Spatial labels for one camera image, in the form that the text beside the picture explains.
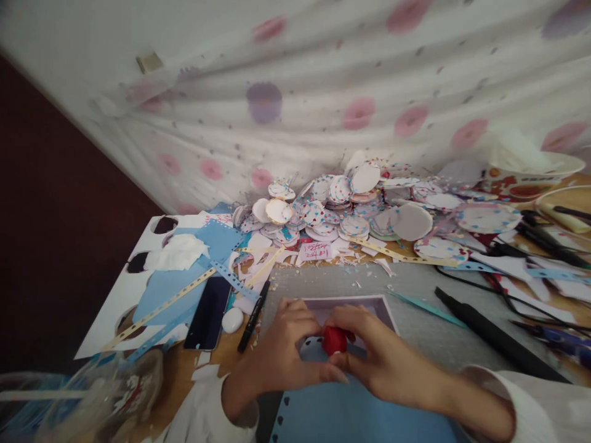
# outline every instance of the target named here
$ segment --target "smartphone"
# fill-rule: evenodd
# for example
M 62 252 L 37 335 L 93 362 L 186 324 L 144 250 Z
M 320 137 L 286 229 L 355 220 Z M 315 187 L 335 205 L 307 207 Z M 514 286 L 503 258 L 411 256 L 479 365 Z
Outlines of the smartphone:
M 222 318 L 232 286 L 223 277 L 207 279 L 201 300 L 189 326 L 185 349 L 213 351 L 222 333 Z

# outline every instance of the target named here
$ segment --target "pink polka dot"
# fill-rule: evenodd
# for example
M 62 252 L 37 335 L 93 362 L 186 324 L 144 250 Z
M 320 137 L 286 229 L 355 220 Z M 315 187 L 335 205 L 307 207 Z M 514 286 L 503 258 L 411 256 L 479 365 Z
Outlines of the pink polka dot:
M 159 114 L 164 107 L 164 103 L 159 95 L 156 97 L 152 97 L 149 100 L 146 100 L 140 105 L 140 108 L 144 111 L 148 111 L 154 114 Z
M 179 215 L 196 215 L 199 213 L 199 209 L 190 203 L 181 203 L 179 205 Z
M 408 34 L 419 26 L 433 0 L 400 0 L 394 8 L 386 27 L 394 34 Z
M 252 184 L 258 189 L 267 189 L 273 181 L 273 176 L 267 169 L 256 169 L 252 173 Z
M 359 130 L 369 125 L 376 113 L 376 101 L 371 97 L 359 97 L 351 102 L 344 113 L 345 129 Z
M 205 159 L 201 162 L 201 172 L 211 180 L 220 180 L 223 177 L 221 166 L 213 159 Z
M 284 29 L 285 18 L 280 15 L 254 28 L 252 38 L 255 42 L 265 42 L 280 35 Z
M 476 145 L 478 139 L 486 132 L 488 120 L 476 119 L 466 123 L 451 138 L 451 146 L 456 150 L 467 150 Z
M 427 106 L 415 106 L 402 114 L 394 125 L 394 133 L 401 138 L 408 138 L 415 135 L 423 126 L 429 108 Z
M 560 152 L 572 147 L 587 129 L 587 123 L 567 123 L 550 131 L 542 144 L 542 151 Z
M 158 159 L 164 165 L 166 172 L 168 172 L 170 175 L 180 174 L 179 162 L 175 157 L 170 154 L 159 154 Z

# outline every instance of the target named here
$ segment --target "pen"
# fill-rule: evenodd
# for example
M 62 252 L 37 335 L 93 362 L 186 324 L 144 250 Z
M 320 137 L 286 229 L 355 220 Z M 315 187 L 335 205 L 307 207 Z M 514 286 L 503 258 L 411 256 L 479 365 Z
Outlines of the pen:
M 519 371 L 545 380 L 571 383 L 472 306 L 460 303 L 439 287 L 435 288 L 435 295 L 448 307 L 453 315 L 466 323 L 473 332 L 505 357 Z
M 576 209 L 569 209 L 564 206 L 555 206 L 552 208 L 556 212 L 561 212 L 563 214 L 574 215 L 575 217 L 583 218 L 585 220 L 591 221 L 591 214 L 587 212 L 577 211 Z
M 246 350 L 246 346 L 248 345 L 248 341 L 251 339 L 251 335 L 254 332 L 254 327 L 257 325 L 257 320 L 259 319 L 260 310 L 263 308 L 265 304 L 265 300 L 267 299 L 267 292 L 269 292 L 269 286 L 271 286 L 271 282 L 267 280 L 265 285 L 263 286 L 262 291 L 260 291 L 260 297 L 257 300 L 257 303 L 254 305 L 254 309 L 252 310 L 251 317 L 248 319 L 248 323 L 246 324 L 246 329 L 242 334 L 242 338 L 240 339 L 240 344 L 238 345 L 238 352 L 243 353 Z

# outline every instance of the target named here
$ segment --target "pink paper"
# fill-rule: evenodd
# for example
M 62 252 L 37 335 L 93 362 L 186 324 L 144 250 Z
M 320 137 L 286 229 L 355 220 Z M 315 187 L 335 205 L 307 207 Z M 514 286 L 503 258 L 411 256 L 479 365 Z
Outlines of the pink paper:
M 328 242 L 303 243 L 299 253 L 300 261 L 326 260 L 332 258 L 332 247 Z

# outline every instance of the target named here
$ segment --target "white sleeve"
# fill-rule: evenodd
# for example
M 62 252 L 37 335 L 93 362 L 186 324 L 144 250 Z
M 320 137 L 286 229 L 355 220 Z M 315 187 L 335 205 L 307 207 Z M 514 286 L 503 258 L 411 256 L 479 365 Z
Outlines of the white sleeve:
M 222 408 L 222 386 L 227 376 L 195 383 L 164 437 L 164 443 L 250 443 L 259 422 L 256 402 L 246 407 L 238 425 L 230 423 Z
M 517 372 L 468 366 L 462 374 L 509 400 L 515 411 L 512 443 L 578 443 L 591 436 L 591 389 Z M 487 439 L 476 436 L 479 442 Z

